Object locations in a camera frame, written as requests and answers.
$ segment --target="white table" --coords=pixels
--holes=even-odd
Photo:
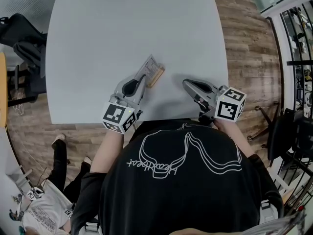
[[[141,121],[198,116],[185,78],[228,85],[214,0],[56,0],[46,50],[52,122],[101,122],[118,82],[150,54],[166,70],[146,90]]]

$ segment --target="hand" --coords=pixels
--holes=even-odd
[[[223,119],[218,119],[218,118],[214,119],[214,124],[218,128],[218,130],[223,131],[225,133],[227,133],[227,131],[232,126],[236,125],[236,123],[233,123],[233,122],[230,122],[230,121],[226,121],[226,120],[223,120]]]

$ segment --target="person's leg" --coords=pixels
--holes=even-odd
[[[53,170],[48,177],[48,180],[62,192],[67,176],[67,146],[64,140],[65,136],[61,134],[57,136],[56,141],[52,144],[54,149]]]
[[[72,203],[77,202],[80,193],[82,178],[87,172],[90,172],[90,165],[91,165],[90,158],[85,157],[84,161],[82,162],[82,167],[80,169],[79,174],[72,182],[70,182],[70,184],[67,187],[65,187],[63,194],[70,202]]]

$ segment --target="black t-shirt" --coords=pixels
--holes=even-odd
[[[197,122],[147,126],[108,174],[83,178],[74,235],[96,215],[104,235],[238,232],[259,223],[262,192],[276,188],[264,166],[254,165],[262,163],[257,155],[248,159],[226,134]]]

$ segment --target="shoe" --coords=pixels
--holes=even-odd
[[[91,165],[91,163],[92,163],[90,157],[87,157],[87,156],[84,158],[84,162],[86,162],[89,165]]]
[[[58,140],[58,139],[60,139],[60,140],[62,140],[62,141],[65,141],[65,135],[64,135],[63,133],[57,135],[57,137],[55,138],[55,140],[53,141],[52,144],[54,144],[54,142],[55,142],[56,140]]]

